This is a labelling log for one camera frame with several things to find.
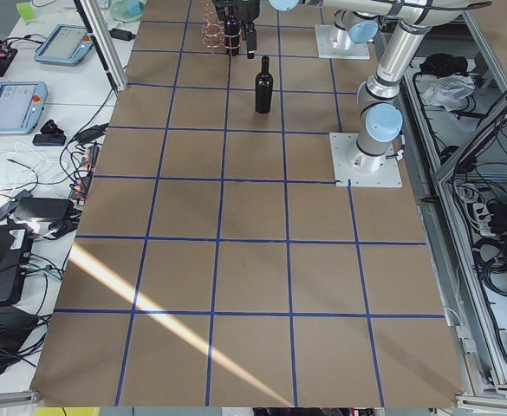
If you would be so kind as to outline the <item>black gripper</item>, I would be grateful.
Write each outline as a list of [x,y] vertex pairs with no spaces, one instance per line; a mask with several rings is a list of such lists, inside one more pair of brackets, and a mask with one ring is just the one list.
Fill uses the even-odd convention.
[[248,59],[253,59],[257,52],[257,31],[255,21],[260,15],[259,0],[235,0],[236,16],[243,21],[243,39],[246,43],[246,55]]

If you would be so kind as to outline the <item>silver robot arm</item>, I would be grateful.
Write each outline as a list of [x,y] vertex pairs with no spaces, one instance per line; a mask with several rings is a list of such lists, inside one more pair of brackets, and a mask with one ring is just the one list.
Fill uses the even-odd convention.
[[379,30],[378,17],[373,14],[352,10],[337,10],[330,40],[336,49],[351,49],[353,46],[372,41]]
[[425,34],[431,28],[454,20],[462,12],[491,5],[490,1],[271,1],[270,6],[287,12],[298,5],[338,10],[337,29],[354,39],[354,28],[376,23],[379,16],[397,17],[399,22],[379,60],[374,74],[357,93],[362,128],[346,159],[358,172],[376,172],[384,165],[386,153],[400,135],[403,117],[393,105],[400,81]]

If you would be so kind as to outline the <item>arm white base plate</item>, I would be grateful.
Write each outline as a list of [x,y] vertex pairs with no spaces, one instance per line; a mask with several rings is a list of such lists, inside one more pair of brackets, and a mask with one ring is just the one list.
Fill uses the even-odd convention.
[[368,41],[354,39],[346,30],[334,25],[315,26],[315,40],[319,58],[369,60]]
[[401,188],[399,162],[391,142],[380,156],[367,156],[357,146],[357,133],[330,133],[335,185],[363,188]]

